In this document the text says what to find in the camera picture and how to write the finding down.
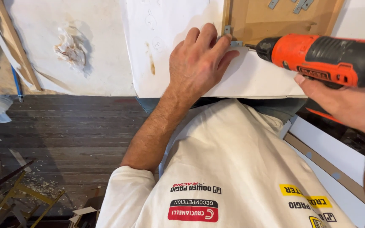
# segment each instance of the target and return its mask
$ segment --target fingernail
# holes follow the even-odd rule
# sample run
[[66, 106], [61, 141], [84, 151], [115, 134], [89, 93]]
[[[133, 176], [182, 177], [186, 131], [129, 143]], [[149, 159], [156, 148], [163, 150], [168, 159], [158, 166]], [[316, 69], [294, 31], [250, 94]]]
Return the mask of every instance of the fingernail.
[[294, 80], [298, 85], [301, 85], [304, 82], [305, 78], [301, 74], [297, 74], [295, 75]]

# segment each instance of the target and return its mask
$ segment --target shirt sleeve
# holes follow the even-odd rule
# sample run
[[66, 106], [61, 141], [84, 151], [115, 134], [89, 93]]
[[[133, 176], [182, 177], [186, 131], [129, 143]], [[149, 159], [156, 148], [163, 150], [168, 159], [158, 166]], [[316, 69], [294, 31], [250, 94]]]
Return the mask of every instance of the shirt sleeve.
[[150, 171], [129, 166], [116, 169], [109, 179], [97, 227], [134, 227], [154, 186], [155, 179]]

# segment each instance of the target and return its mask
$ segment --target orange drill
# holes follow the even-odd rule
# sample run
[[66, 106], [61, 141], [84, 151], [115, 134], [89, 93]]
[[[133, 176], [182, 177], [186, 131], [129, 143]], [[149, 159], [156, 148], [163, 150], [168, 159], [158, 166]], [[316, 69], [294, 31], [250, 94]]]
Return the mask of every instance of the orange drill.
[[[289, 34], [245, 46], [256, 50], [264, 60], [319, 80], [330, 88], [365, 87], [365, 40]], [[305, 106], [315, 114], [339, 122], [311, 99]]]

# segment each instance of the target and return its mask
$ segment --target wooden floor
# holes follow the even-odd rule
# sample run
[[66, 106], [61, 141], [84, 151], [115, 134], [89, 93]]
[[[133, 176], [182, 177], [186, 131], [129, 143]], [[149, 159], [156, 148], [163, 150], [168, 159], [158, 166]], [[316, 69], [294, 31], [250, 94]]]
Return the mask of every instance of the wooden floor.
[[106, 186], [130, 140], [147, 118], [133, 97], [29, 95], [7, 112], [0, 124], [3, 172], [20, 167], [8, 148], [27, 161], [38, 159], [25, 183], [66, 195], [49, 215], [71, 215], [85, 192]]

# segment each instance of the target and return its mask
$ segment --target hand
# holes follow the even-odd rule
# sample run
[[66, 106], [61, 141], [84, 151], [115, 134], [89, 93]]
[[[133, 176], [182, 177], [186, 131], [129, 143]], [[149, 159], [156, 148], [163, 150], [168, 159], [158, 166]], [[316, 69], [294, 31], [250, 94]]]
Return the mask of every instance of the hand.
[[328, 88], [316, 80], [295, 76], [304, 93], [345, 125], [365, 132], [365, 88]]
[[226, 52], [232, 36], [227, 34], [216, 43], [217, 31], [207, 23], [200, 32], [192, 28], [170, 56], [170, 84], [165, 95], [172, 95], [186, 106], [218, 84], [238, 51]]

